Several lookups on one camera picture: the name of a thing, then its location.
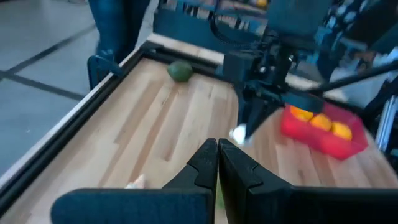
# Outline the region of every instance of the wooden table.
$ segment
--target wooden table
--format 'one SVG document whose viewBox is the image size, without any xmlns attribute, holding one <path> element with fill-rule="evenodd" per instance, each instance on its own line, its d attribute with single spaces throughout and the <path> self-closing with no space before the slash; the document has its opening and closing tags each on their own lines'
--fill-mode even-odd
<svg viewBox="0 0 398 224">
<path fill-rule="evenodd" d="M 158 35 L 149 39 L 215 62 L 223 61 L 223 55 L 210 50 Z M 291 75 L 287 81 L 302 88 L 316 85 Z M 329 96 L 343 97 L 339 91 Z M 227 138 L 236 125 L 237 113 L 237 98 L 227 83 L 195 75 L 189 84 L 175 84 L 167 75 L 166 65 L 142 60 L 0 223 L 50 223 L 54 200 L 77 188 L 122 188 L 140 174 L 146 175 L 149 187 L 161 187 L 181 170 L 205 139 Z M 341 162 L 281 136 L 279 123 L 277 111 L 256 132 L 253 147 L 242 150 L 291 184 L 398 187 L 393 170 L 370 137 L 364 152 Z M 0 185 L 57 126 L 1 177 Z M 226 223 L 221 209 L 217 209 L 216 222 Z"/>
</svg>

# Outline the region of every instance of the avocado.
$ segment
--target avocado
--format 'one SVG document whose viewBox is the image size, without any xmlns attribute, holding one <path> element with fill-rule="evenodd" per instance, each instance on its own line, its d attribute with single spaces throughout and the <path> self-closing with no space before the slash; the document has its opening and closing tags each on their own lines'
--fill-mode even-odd
<svg viewBox="0 0 398 224">
<path fill-rule="evenodd" d="M 175 61 L 167 67 L 167 73 L 175 82 L 187 82 L 193 75 L 193 70 L 189 63 Z"/>
</svg>

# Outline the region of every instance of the floor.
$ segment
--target floor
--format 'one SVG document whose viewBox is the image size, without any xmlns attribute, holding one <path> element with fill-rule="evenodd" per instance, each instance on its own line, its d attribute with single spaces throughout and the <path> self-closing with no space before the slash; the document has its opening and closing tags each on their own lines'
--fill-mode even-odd
<svg viewBox="0 0 398 224">
<path fill-rule="evenodd" d="M 156 5 L 139 43 L 152 32 Z M 86 61 L 98 39 L 88 5 L 0 2 L 0 175 L 89 92 Z"/>
</svg>

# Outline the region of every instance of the red plastic container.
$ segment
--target red plastic container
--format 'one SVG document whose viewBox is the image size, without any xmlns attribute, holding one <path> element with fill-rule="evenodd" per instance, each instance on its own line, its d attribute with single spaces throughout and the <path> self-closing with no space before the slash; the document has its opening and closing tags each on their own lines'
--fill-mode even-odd
<svg viewBox="0 0 398 224">
<path fill-rule="evenodd" d="M 287 137 L 308 144 L 312 149 L 340 160 L 347 159 L 367 148 L 368 140 L 365 136 L 365 127 L 359 117 L 329 103 L 325 103 L 322 113 L 332 121 L 348 125 L 353 133 L 352 140 L 347 141 L 335 136 L 332 132 L 324 131 L 297 119 L 290 112 L 290 105 L 284 109 L 281 131 Z"/>
</svg>

